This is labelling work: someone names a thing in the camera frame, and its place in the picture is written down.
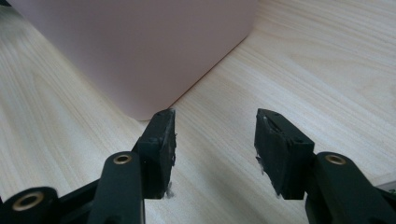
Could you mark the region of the pink plastic bin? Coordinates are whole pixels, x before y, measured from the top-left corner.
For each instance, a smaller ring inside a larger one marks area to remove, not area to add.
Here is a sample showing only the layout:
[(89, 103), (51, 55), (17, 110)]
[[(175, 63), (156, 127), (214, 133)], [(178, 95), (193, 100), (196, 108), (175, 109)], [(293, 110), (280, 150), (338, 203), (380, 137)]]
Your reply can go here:
[(169, 107), (243, 41), (257, 0), (7, 0), (126, 115)]

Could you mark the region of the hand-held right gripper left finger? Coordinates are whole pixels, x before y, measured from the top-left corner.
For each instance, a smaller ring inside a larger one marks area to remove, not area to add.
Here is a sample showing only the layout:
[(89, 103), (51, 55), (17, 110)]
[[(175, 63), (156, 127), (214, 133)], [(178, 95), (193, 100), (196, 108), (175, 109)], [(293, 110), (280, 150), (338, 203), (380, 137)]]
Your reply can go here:
[(176, 162), (176, 111), (168, 108), (157, 112), (134, 145), (139, 154), (143, 197), (161, 199), (168, 189)]

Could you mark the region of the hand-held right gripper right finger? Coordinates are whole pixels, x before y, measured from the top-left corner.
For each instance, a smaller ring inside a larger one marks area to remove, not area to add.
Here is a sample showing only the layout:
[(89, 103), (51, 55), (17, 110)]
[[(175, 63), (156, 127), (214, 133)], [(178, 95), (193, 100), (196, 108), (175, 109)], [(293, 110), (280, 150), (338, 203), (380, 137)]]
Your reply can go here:
[(315, 143), (280, 113), (259, 108), (254, 147), (276, 194), (302, 200)]

